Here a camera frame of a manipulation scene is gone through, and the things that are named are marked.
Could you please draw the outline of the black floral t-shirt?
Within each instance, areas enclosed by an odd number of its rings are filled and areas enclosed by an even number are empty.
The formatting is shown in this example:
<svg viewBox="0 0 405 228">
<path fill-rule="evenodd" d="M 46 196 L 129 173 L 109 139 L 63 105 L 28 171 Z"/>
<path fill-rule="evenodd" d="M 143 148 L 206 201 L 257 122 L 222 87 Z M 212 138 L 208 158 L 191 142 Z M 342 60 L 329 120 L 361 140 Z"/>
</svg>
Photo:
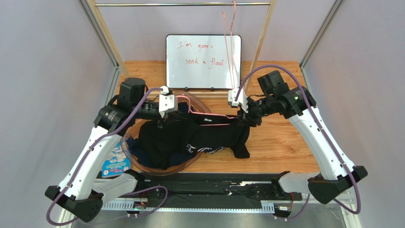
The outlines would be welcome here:
<svg viewBox="0 0 405 228">
<path fill-rule="evenodd" d="M 182 143 L 189 153 L 202 152 L 213 154 L 226 148 L 232 150 L 235 158 L 247 159 L 250 153 L 246 148 L 246 141 L 250 134 L 248 126 L 240 126 L 240 120 L 224 126 L 200 126 L 196 124 L 188 113 L 182 113 L 185 120 L 185 138 Z"/>
</svg>

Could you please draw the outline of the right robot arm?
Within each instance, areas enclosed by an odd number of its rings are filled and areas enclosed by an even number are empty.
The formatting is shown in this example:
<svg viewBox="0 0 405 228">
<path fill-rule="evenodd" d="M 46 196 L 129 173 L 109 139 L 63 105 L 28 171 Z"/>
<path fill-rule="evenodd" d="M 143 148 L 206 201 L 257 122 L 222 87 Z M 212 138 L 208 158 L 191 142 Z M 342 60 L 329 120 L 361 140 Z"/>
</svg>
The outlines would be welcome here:
<svg viewBox="0 0 405 228">
<path fill-rule="evenodd" d="M 356 166 L 337 145 L 307 89 L 290 89 L 279 71 L 259 77 L 258 82 L 264 95 L 259 100 L 249 98 L 241 87 L 228 92 L 229 105 L 240 108 L 242 124 L 255 127 L 262 117 L 284 116 L 298 130 L 320 169 L 315 173 L 280 173 L 272 179 L 277 193 L 311 194 L 318 202 L 328 204 L 368 175 L 365 167 Z"/>
</svg>

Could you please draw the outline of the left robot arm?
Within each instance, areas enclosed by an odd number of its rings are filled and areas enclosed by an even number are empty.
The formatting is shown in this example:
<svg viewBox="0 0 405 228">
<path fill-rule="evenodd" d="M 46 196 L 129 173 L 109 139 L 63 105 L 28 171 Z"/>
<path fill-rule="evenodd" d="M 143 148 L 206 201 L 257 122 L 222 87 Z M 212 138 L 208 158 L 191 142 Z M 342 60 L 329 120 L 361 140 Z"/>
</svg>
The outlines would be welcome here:
<svg viewBox="0 0 405 228">
<path fill-rule="evenodd" d="M 127 78 L 119 93 L 99 110 L 90 137 L 72 169 L 58 185 L 46 189 L 45 196 L 52 201 L 46 213 L 47 222 L 58 225 L 51 219 L 57 205 L 71 213 L 74 220 L 90 222 L 107 203 L 139 194 L 136 187 L 143 176 L 134 170 L 126 170 L 102 183 L 96 178 L 112 149 L 137 119 L 163 119 L 177 107 L 172 89 L 148 88 L 140 78 Z"/>
</svg>

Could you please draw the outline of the transparent brown plastic basin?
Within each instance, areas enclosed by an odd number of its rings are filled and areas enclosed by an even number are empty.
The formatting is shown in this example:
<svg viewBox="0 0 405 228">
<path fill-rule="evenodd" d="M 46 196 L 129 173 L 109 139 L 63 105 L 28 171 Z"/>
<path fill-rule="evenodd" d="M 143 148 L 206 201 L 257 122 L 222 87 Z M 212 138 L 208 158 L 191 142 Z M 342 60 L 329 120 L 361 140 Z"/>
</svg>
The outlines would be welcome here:
<svg viewBox="0 0 405 228">
<path fill-rule="evenodd" d="M 192 109 L 196 112 L 202 112 L 202 113 L 211 112 L 210 109 L 208 108 L 208 106 L 203 103 L 203 101 L 201 101 L 199 98 L 192 95 L 191 93 L 175 92 L 174 94 L 175 95 L 185 95 L 185 96 L 189 97 L 191 99 Z M 184 98 L 178 98 L 178 102 L 179 102 L 179 104 L 184 103 L 184 102 L 187 103 L 187 100 Z M 131 162 L 131 168 L 133 170 L 138 171 L 138 172 L 143 172 L 146 174 L 150 174 L 153 176 L 172 175 L 172 174 L 183 171 L 188 166 L 190 166 L 192 163 L 196 162 L 202 156 L 202 154 L 203 154 L 202 152 L 197 152 L 197 154 L 192 156 L 191 158 L 183 159 L 180 162 L 178 162 L 176 165 L 171 165 L 166 170 L 162 170 L 162 169 L 158 169 L 158 168 L 151 168 L 151 167 L 146 166 L 146 160 L 143 158 L 143 156 L 141 156 L 141 155 L 138 156 L 138 155 L 133 154 L 132 153 L 133 150 L 130 148 L 129 143 L 127 142 L 128 139 L 138 138 L 141 126 L 146 122 L 148 122 L 148 120 L 145 120 L 145 119 L 136 120 L 135 124 L 128 128 L 124 137 L 120 141 L 121 145 L 122 145 L 122 149 L 124 149 L 128 154 L 128 158 Z"/>
</svg>

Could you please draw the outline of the navy blue garment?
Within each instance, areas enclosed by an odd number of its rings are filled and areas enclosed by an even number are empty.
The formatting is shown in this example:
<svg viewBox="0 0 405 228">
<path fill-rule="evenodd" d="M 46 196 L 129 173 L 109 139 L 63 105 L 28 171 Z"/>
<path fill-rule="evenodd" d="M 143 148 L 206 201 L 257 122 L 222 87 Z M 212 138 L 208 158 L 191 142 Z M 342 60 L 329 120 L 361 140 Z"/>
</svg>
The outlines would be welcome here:
<svg viewBox="0 0 405 228">
<path fill-rule="evenodd" d="M 138 136 L 126 142 L 139 164 L 167 170 L 195 157 L 195 153 L 187 152 L 182 143 L 185 127 L 184 119 L 168 120 L 162 128 L 158 127 L 158 120 L 146 121 L 141 125 Z"/>
</svg>

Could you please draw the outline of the whiteboard with red writing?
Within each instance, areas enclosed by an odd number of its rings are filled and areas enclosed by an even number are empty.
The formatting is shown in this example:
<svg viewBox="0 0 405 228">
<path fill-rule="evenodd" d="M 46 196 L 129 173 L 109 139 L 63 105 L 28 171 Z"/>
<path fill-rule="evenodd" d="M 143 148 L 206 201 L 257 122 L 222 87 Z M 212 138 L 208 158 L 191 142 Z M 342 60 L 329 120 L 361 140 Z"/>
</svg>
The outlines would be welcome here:
<svg viewBox="0 0 405 228">
<path fill-rule="evenodd" d="M 233 35 L 236 88 L 241 83 L 242 39 Z M 188 89 L 232 89 L 224 35 L 168 35 L 166 86 Z"/>
</svg>

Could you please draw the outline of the blue illustrated booklet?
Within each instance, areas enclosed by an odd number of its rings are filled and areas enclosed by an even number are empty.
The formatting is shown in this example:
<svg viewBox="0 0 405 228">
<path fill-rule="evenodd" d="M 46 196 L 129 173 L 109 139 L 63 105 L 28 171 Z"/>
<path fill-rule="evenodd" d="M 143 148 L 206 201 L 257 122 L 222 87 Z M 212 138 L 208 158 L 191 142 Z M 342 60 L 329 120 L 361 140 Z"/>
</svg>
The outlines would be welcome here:
<svg viewBox="0 0 405 228">
<path fill-rule="evenodd" d="M 108 154 L 101 170 L 102 178 L 111 178 L 119 176 L 131 168 L 131 162 L 127 152 L 122 149 L 121 143 L 112 149 Z"/>
</svg>

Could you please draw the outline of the metal hanging rod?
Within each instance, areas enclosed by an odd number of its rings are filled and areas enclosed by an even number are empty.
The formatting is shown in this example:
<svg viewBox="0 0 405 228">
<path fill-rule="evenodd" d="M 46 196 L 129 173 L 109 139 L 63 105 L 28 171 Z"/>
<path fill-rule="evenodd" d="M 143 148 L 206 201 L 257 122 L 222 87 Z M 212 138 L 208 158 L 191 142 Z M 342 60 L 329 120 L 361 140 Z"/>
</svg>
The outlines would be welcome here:
<svg viewBox="0 0 405 228">
<path fill-rule="evenodd" d="M 271 2 L 95 3 L 95 7 L 270 6 Z"/>
</svg>

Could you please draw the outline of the wooden clothes rack frame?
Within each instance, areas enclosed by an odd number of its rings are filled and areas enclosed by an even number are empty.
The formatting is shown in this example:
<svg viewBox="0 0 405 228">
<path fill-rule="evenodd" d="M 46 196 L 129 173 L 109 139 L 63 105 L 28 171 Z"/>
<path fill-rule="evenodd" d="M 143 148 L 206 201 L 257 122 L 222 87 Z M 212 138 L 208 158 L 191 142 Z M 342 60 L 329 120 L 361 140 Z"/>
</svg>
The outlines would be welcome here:
<svg viewBox="0 0 405 228">
<path fill-rule="evenodd" d="M 256 47 L 254 58 L 253 58 L 253 60 L 251 62 L 250 70 L 253 70 L 256 67 L 256 64 L 257 64 L 257 61 L 258 61 L 258 58 L 259 58 L 259 55 L 260 55 L 260 52 L 261 52 L 261 49 L 262 49 L 262 46 L 263 46 L 263 43 L 264 43 L 264 39 L 266 37 L 267 30 L 268 30 L 268 27 L 269 27 L 269 24 L 270 24 L 270 20 L 271 20 L 271 17 L 273 15 L 273 12 L 274 12 L 275 5 L 277 3 L 275 0 L 272 0 L 270 2 L 271 2 L 271 5 L 267 6 L 268 9 L 267 9 L 266 17 L 265 17 L 265 20 L 264 20 L 264 25 L 263 25 L 263 28 L 261 30 L 261 34 L 259 36 L 258 44 L 257 44 L 257 47 Z M 129 72 L 128 72 L 125 64 L 124 64 L 123 59 L 122 59 L 122 62 L 121 62 L 120 70 L 118 70 L 118 71 L 120 71 L 120 74 L 123 74 L 123 77 L 125 79 L 130 77 Z"/>
</svg>

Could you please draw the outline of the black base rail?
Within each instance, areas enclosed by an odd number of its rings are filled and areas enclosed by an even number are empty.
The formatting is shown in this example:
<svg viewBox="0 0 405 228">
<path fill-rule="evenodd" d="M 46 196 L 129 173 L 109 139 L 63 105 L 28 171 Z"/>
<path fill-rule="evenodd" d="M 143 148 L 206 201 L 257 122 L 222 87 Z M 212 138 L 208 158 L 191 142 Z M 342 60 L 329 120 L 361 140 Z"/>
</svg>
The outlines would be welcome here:
<svg viewBox="0 0 405 228">
<path fill-rule="evenodd" d="M 274 186 L 275 173 L 176 173 L 143 178 L 126 197 L 146 200 L 147 206 L 163 204 L 177 209 L 260 209 L 265 200 L 301 202 L 303 193 L 291 196 Z"/>
</svg>

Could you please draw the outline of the left aluminium frame post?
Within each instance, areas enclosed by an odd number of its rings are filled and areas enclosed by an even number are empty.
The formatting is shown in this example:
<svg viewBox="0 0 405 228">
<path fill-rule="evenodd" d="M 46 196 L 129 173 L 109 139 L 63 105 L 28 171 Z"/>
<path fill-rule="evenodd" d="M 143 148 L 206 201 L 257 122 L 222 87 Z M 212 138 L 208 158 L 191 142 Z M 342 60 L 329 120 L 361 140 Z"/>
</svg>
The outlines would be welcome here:
<svg viewBox="0 0 405 228">
<path fill-rule="evenodd" d="M 78 0 L 85 16 L 93 28 L 102 48 L 115 69 L 120 70 L 122 59 L 109 33 L 95 0 Z"/>
</svg>

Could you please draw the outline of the aluminium frame post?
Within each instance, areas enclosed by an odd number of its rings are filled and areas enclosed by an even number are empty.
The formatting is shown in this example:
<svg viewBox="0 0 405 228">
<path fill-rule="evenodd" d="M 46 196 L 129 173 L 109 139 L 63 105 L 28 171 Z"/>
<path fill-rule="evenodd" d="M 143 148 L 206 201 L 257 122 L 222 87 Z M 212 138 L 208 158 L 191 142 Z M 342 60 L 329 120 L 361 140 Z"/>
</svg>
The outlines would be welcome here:
<svg viewBox="0 0 405 228">
<path fill-rule="evenodd" d="M 333 1 L 332 6 L 330 7 L 328 13 L 326 14 L 323 22 L 321 23 L 318 31 L 316 32 L 310 46 L 308 47 L 303 59 L 301 60 L 299 66 L 301 70 L 304 70 L 308 65 L 310 59 L 315 53 L 319 43 L 322 41 L 324 35 L 328 31 L 330 25 L 332 24 L 334 18 L 338 14 L 340 8 L 345 3 L 345 0 L 335 0 Z"/>
<path fill-rule="evenodd" d="M 122 59 L 109 33 L 95 0 L 78 0 L 85 16 L 93 28 L 102 48 L 115 69 L 120 70 Z"/>
</svg>

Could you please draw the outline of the right aluminium frame post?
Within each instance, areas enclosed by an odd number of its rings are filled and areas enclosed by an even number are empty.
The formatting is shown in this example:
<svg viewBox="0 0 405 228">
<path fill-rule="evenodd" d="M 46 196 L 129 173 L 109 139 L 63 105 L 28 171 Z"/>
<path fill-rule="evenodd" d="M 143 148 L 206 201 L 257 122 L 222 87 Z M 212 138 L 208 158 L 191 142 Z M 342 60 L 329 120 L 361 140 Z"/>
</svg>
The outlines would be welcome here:
<svg viewBox="0 0 405 228">
<path fill-rule="evenodd" d="M 322 41 L 324 35 L 328 31 L 330 25 L 332 24 L 334 18 L 338 14 L 340 8 L 345 3 L 345 0 L 335 0 L 333 1 L 332 6 L 330 7 L 328 13 L 326 14 L 323 22 L 321 23 L 318 31 L 316 32 L 310 46 L 308 47 L 303 59 L 301 60 L 299 66 L 301 70 L 304 70 L 308 65 L 310 59 L 315 53 L 319 43 Z"/>
</svg>

